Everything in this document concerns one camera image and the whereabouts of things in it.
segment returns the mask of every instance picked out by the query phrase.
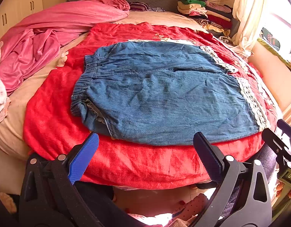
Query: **floor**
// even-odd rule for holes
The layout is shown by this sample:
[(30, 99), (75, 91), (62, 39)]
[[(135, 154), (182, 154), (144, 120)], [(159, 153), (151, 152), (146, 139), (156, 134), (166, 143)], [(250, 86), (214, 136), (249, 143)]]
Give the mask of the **floor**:
[(192, 186), (164, 190), (121, 190), (114, 188), (115, 204), (127, 213), (153, 217), (163, 213), (172, 213), (179, 208), (180, 201), (188, 203), (205, 190)]

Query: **blue gripper pad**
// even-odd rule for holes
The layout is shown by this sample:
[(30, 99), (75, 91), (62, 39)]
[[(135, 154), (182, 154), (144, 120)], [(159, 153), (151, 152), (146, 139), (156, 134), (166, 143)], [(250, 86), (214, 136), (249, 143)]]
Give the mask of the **blue gripper pad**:
[(224, 154), (218, 147), (211, 145), (201, 132), (194, 135), (193, 145), (211, 180), (221, 183), (224, 179)]
[(83, 147), (80, 149), (69, 165), (68, 178), (72, 184), (81, 179), (85, 170), (87, 169), (87, 166), (90, 163), (90, 160), (98, 149), (98, 145), (99, 137), (96, 133), (92, 133), (84, 141)]

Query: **red cloth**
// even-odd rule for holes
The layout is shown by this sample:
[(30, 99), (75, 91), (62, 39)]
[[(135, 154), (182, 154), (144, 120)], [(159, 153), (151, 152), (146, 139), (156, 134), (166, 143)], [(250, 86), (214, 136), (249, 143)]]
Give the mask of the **red cloth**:
[[(59, 154), (67, 154), (74, 145), (81, 144), (89, 131), (80, 117), (72, 116), (70, 104), (74, 85), (84, 70), (84, 56), (92, 55), (98, 47), (129, 39), (159, 41), (161, 38), (157, 34), (174, 40), (190, 40), (199, 46), (211, 46), (224, 62), (235, 64), (239, 72), (234, 75), (249, 80), (272, 129), (275, 128), (275, 108), (263, 100), (253, 74), (246, 74), (238, 64), (239, 59), (211, 34), (196, 34), (188, 28), (152, 26), (149, 23), (103, 23), (93, 27), (83, 42), (69, 50), (65, 66), (52, 70), (28, 102), (24, 122), (24, 139), (27, 144), (49, 160)], [(139, 189), (169, 189), (209, 178), (193, 146), (141, 145), (112, 140), (103, 135), (99, 135), (99, 139), (99, 148), (86, 169), (83, 181)], [(216, 145), (224, 154), (245, 161), (261, 148), (263, 141), (258, 133)]]
[(225, 19), (221, 19), (219, 17), (213, 16), (213, 15), (207, 15), (208, 20), (215, 22), (216, 24), (222, 26), (223, 29), (230, 29), (232, 28), (232, 22), (231, 21), (226, 21)]
[(23, 19), (1, 38), (0, 79), (8, 95), (58, 56), (60, 46), (95, 24), (128, 16), (125, 0), (81, 0), (61, 3)]

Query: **stack of folded clothes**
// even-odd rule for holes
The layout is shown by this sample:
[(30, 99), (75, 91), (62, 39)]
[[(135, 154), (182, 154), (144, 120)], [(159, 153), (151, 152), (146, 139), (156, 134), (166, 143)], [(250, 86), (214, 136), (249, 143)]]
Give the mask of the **stack of folded clothes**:
[(231, 33), (233, 9), (227, 5), (211, 3), (208, 0), (182, 0), (178, 2), (178, 11), (195, 20), (215, 37)]

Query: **silver screw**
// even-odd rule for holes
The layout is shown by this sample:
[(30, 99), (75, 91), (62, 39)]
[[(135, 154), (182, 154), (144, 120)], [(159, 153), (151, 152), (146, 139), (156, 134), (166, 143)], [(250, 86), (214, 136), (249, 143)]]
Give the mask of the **silver screw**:
[(234, 157), (232, 157), (231, 155), (227, 155), (225, 158), (227, 161), (230, 161), (230, 162), (233, 162), (235, 160)]
[(37, 159), (36, 159), (36, 158), (30, 160), (30, 164), (31, 164), (31, 165), (34, 165), (36, 162), (37, 162)]
[(260, 166), (260, 165), (261, 165), (261, 161), (258, 160), (258, 159), (255, 159), (255, 160), (254, 160), (254, 163), (255, 163), (257, 166)]
[(66, 156), (64, 154), (61, 154), (57, 157), (58, 160), (63, 161), (65, 160)]

